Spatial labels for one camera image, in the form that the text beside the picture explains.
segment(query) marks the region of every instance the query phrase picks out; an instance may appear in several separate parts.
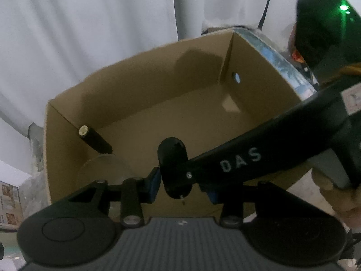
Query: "black cable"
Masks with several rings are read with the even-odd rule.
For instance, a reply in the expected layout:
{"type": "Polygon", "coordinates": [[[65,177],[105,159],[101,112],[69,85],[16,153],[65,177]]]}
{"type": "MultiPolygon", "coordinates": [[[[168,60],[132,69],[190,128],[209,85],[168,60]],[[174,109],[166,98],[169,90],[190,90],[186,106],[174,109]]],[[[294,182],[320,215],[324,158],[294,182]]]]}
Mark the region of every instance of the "black cable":
{"type": "Polygon", "coordinates": [[[262,30],[263,24],[265,23],[269,3],[270,3],[270,0],[267,0],[265,10],[263,11],[262,18],[261,18],[261,20],[259,21],[259,24],[258,24],[257,29],[259,29],[259,30],[262,30]]]}

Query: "black round pad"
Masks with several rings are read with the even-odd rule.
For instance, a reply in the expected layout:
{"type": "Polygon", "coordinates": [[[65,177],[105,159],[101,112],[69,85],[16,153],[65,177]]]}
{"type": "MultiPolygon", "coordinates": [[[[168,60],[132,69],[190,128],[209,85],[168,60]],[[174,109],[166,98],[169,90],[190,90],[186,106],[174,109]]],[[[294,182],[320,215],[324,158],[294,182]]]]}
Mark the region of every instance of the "black round pad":
{"type": "Polygon", "coordinates": [[[77,239],[85,231],[84,223],[77,218],[55,218],[43,227],[43,234],[53,241],[71,241],[77,239]]]}
{"type": "Polygon", "coordinates": [[[98,258],[113,244],[116,228],[109,217],[99,212],[87,215],[91,209],[86,209],[86,203],[64,207],[57,209],[59,213],[73,217],[35,214],[21,224],[17,240],[27,261],[49,267],[76,266],[98,258]]]}
{"type": "Polygon", "coordinates": [[[246,234],[259,253],[289,266],[312,267],[337,261],[346,244],[344,228],[333,217],[255,218],[246,234]]]}

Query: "finger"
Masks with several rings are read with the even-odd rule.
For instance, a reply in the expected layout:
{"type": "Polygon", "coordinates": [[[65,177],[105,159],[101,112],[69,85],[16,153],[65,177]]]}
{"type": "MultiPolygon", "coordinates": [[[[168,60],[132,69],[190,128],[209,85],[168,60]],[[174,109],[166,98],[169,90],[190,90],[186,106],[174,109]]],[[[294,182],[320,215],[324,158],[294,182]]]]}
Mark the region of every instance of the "finger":
{"type": "Polygon", "coordinates": [[[321,171],[316,168],[312,169],[312,180],[313,182],[321,189],[324,190],[332,190],[333,183],[332,181],[324,175],[321,171]]]}
{"type": "Polygon", "coordinates": [[[357,207],[353,199],[353,189],[320,189],[320,192],[336,212],[346,212],[357,207]]]}
{"type": "Polygon", "coordinates": [[[338,212],[338,215],[348,227],[361,227],[361,208],[353,208],[349,211],[338,212]]]}

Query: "blue component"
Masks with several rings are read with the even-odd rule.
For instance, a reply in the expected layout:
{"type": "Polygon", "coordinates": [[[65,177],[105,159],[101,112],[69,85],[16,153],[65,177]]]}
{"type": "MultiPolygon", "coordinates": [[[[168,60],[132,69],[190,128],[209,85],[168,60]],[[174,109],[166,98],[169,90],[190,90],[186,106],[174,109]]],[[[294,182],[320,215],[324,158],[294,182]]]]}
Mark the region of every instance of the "blue component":
{"type": "Polygon", "coordinates": [[[218,204],[218,193],[217,192],[207,192],[207,195],[213,205],[218,204]]]}
{"type": "Polygon", "coordinates": [[[160,169],[158,169],[156,174],[154,175],[152,181],[150,182],[150,188],[149,188],[149,202],[150,203],[153,203],[156,199],[161,180],[162,180],[162,175],[160,174],[160,169]]]}

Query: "white curtain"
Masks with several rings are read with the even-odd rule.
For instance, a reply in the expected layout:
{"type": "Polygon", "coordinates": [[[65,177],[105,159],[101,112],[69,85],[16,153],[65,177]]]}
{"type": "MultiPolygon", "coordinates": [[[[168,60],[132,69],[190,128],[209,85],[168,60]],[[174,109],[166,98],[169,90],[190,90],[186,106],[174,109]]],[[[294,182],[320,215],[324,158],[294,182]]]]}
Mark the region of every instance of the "white curtain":
{"type": "Polygon", "coordinates": [[[49,99],[176,40],[173,0],[0,0],[0,117],[27,135],[49,99]]]}
{"type": "MultiPolygon", "coordinates": [[[[267,0],[174,0],[179,38],[196,37],[208,27],[257,28],[267,0]]],[[[270,0],[262,32],[285,50],[296,19],[297,0],[270,0]]]]}
{"type": "MultiPolygon", "coordinates": [[[[0,118],[27,135],[31,123],[43,126],[49,99],[95,70],[208,27],[256,28],[266,2],[0,0],[0,118]]],[[[270,0],[262,32],[280,51],[296,2],[270,0]]]]}

